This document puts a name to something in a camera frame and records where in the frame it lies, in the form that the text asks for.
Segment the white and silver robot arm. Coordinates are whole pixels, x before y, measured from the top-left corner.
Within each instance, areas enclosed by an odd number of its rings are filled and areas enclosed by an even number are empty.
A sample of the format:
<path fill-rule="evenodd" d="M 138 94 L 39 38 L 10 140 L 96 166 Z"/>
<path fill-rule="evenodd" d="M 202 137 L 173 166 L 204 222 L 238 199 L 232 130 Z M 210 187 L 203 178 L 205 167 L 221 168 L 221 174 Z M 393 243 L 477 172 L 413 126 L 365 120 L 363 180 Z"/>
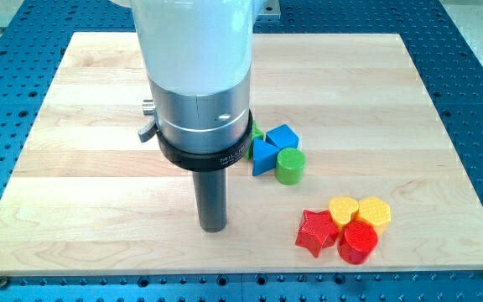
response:
<path fill-rule="evenodd" d="M 263 0 L 129 0 L 152 92 L 142 142 L 194 172 L 224 169 L 251 142 L 253 25 Z"/>

